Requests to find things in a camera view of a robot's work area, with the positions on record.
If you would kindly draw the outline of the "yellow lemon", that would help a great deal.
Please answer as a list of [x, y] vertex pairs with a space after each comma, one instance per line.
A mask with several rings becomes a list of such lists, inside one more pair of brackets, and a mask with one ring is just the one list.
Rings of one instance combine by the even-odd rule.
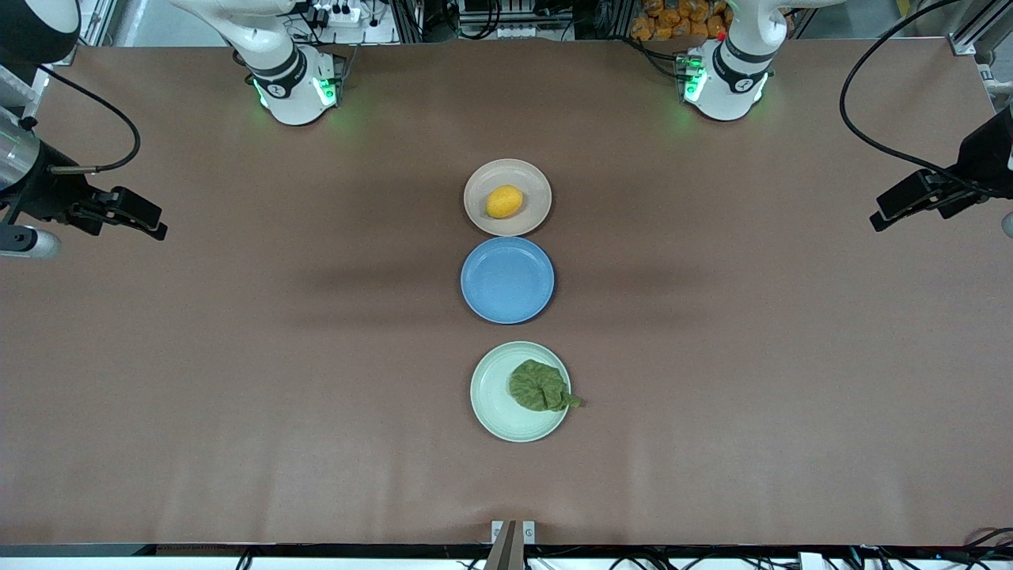
[[513, 184], [499, 185], [489, 192], [484, 210], [492, 219], [506, 219], [516, 215], [525, 203], [524, 192]]

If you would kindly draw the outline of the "green lettuce leaf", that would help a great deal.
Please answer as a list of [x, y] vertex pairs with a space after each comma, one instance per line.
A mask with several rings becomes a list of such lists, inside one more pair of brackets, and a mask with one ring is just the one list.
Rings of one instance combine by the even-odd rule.
[[560, 369], [531, 359], [511, 371], [509, 394], [518, 405], [533, 412], [562, 412], [582, 405], [568, 389]]

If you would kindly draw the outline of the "white power strip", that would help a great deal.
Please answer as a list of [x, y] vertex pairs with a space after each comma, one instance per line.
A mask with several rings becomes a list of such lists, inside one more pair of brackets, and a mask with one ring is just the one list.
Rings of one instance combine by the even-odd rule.
[[329, 28], [361, 28], [370, 25], [373, 11], [365, 0], [306, 0], [318, 16], [327, 14]]

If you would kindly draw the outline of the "orange snack bags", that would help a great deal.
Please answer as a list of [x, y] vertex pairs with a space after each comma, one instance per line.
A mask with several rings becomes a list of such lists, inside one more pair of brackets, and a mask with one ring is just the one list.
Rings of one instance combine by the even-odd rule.
[[628, 35], [640, 42], [680, 36], [722, 39], [734, 20], [725, 0], [638, 0], [637, 6]]

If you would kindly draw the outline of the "pale beige plate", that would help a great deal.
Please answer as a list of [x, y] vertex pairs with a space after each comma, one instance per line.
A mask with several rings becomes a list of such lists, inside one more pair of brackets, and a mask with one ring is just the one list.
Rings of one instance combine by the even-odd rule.
[[[520, 212], [506, 219], [486, 216], [484, 206], [489, 192], [499, 185], [517, 185], [525, 194]], [[497, 159], [479, 167], [467, 181], [463, 195], [467, 216], [484, 232], [495, 237], [522, 237], [536, 230], [548, 217], [553, 192], [541, 169], [525, 160]]]

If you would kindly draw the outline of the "blue plate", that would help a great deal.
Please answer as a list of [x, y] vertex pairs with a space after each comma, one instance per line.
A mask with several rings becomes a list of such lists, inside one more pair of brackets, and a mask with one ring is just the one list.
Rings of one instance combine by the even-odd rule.
[[468, 253], [459, 278], [464, 302], [482, 320], [518, 325], [553, 299], [555, 268], [545, 250], [522, 237], [495, 237]]

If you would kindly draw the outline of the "pale green plate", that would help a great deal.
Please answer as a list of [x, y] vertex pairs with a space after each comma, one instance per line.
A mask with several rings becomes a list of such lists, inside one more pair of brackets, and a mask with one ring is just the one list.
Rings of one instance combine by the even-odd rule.
[[470, 386], [472, 410], [489, 433], [506, 443], [534, 443], [553, 433], [567, 415], [562, 412], [525, 410], [509, 394], [514, 368], [528, 359], [561, 370], [572, 393], [571, 376], [560, 357], [528, 340], [513, 340], [486, 353], [475, 368]]

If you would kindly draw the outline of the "white metal frame leg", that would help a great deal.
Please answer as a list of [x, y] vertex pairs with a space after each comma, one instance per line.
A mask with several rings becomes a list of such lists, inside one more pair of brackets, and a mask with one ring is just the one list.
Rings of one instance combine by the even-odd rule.
[[17, 118], [35, 116], [50, 76], [36, 66], [0, 63], [0, 108]]

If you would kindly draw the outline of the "aluminium frame profile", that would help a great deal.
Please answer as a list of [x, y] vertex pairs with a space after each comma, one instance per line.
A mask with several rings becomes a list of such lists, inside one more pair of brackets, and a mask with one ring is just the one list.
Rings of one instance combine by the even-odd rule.
[[948, 33], [953, 55], [991, 53], [1013, 35], [1013, 0], [966, 0]]

